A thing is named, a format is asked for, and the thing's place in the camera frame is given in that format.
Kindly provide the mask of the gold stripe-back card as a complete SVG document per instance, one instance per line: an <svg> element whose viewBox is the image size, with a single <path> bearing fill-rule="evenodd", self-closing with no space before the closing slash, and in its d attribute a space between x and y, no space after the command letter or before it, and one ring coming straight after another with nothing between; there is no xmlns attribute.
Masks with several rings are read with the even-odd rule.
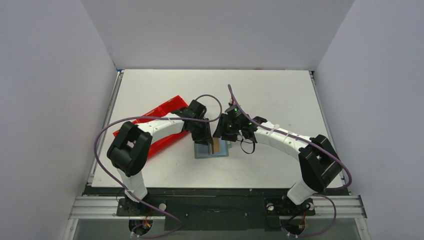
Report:
<svg viewBox="0 0 424 240"><path fill-rule="evenodd" d="M221 141L219 138L213 137L211 144L211 154L217 154L221 151Z"/></svg>

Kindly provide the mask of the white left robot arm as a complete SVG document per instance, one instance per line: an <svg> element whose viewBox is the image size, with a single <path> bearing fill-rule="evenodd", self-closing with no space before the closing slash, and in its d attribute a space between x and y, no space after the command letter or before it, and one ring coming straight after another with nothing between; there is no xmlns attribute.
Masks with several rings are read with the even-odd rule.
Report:
<svg viewBox="0 0 424 240"><path fill-rule="evenodd" d="M151 145L183 132L191 133L196 144L212 144L206 112L207 108L203 104L192 100L189 106L171 111L162 119L137 124L127 121L121 126L106 155L117 168L126 186L125 195L131 200L129 208L136 215L143 215L149 210L149 201L145 198L148 190L142 169L147 162Z"/></svg>

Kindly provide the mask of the green leather card holder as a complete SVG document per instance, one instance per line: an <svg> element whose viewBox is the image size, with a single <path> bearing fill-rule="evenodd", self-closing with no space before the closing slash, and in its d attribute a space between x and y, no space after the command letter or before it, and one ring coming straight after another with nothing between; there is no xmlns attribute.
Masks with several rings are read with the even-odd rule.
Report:
<svg viewBox="0 0 424 240"><path fill-rule="evenodd" d="M221 158L229 156L229 149L232 148L232 144L229 141L220 139L220 152L211 154L212 144L194 144L194 158L195 159L209 159L209 158Z"/></svg>

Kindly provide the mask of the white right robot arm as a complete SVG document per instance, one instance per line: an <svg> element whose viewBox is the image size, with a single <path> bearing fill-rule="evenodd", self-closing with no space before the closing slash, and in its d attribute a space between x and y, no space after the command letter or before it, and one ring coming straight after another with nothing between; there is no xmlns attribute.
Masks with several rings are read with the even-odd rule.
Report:
<svg viewBox="0 0 424 240"><path fill-rule="evenodd" d="M282 199L282 207L289 214L296 213L313 194L325 191L343 169L334 160L337 154L324 135L289 133L263 117L249 119L236 105L220 115L213 136L230 142L250 140L268 145L299 162L301 178Z"/></svg>

